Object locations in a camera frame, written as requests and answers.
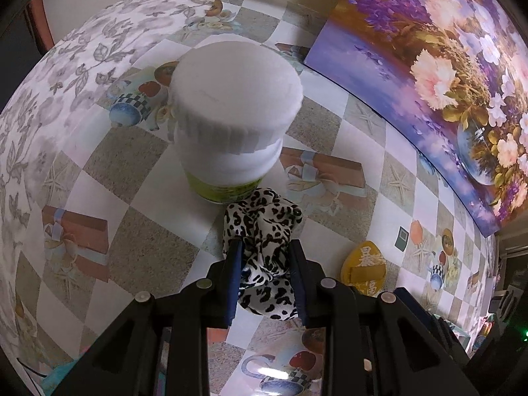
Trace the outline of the leopard print scrunchie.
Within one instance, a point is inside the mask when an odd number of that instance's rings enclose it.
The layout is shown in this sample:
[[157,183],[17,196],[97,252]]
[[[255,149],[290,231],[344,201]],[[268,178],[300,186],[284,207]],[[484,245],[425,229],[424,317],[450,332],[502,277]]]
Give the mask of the leopard print scrunchie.
[[258,188],[228,205],[223,219],[223,253],[231,240],[243,242],[238,293],[241,308],[272,320],[298,316],[290,283],[287,248],[303,222],[303,211],[274,189]]

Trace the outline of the teal plastic case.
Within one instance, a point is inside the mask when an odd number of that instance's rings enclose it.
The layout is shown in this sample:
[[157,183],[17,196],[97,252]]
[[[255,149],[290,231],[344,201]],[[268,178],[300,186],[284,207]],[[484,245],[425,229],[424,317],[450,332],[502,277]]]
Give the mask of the teal plastic case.
[[53,391],[64,380],[73,367],[77,364],[77,360],[73,360],[69,363],[60,365],[52,370],[52,372],[42,379],[41,388],[46,396],[51,396]]

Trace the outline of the checkered printed tablecloth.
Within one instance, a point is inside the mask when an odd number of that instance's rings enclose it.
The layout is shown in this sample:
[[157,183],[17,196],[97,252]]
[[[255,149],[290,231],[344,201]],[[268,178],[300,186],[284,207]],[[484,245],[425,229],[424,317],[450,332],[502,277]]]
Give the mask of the checkered printed tablecloth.
[[[256,43],[299,64],[322,15],[284,0],[120,0],[72,30],[36,64],[1,115],[1,346],[22,387],[71,362],[140,290],[162,297],[221,256],[224,210],[191,191],[162,113],[113,126],[126,76],[152,73],[193,48]],[[291,148],[362,164],[366,195],[302,201],[296,231],[309,258],[337,277],[373,241],[384,286],[403,286],[470,335],[481,327],[491,239],[444,180],[393,127],[307,68]]]

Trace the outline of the white green pill bottle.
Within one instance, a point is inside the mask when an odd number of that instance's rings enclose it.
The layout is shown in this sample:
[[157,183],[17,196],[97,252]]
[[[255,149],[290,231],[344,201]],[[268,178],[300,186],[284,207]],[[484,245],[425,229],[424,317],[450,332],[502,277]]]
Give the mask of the white green pill bottle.
[[226,204],[247,198],[275,165],[302,106],[303,85],[280,54],[225,41],[185,54],[169,97],[176,151],[190,188]]

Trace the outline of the floral canvas painting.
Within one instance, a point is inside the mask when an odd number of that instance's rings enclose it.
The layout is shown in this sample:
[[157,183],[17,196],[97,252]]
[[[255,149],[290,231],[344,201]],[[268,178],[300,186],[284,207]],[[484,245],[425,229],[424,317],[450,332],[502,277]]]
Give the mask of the floral canvas painting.
[[398,129],[491,235],[527,207],[527,46],[498,0],[338,0],[306,64]]

